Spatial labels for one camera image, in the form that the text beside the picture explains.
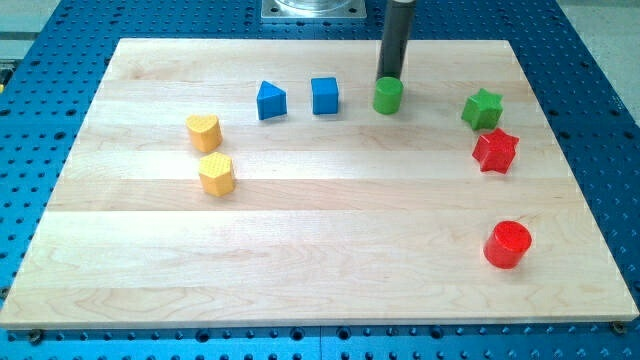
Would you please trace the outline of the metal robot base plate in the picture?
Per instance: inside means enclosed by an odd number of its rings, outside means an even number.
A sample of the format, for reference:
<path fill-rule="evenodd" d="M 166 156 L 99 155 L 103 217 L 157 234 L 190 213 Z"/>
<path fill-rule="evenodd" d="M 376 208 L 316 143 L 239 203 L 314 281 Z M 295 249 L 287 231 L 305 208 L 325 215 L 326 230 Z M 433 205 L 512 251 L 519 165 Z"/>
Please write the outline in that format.
<path fill-rule="evenodd" d="M 364 19 L 364 0 L 262 0 L 261 18 L 288 19 Z"/>

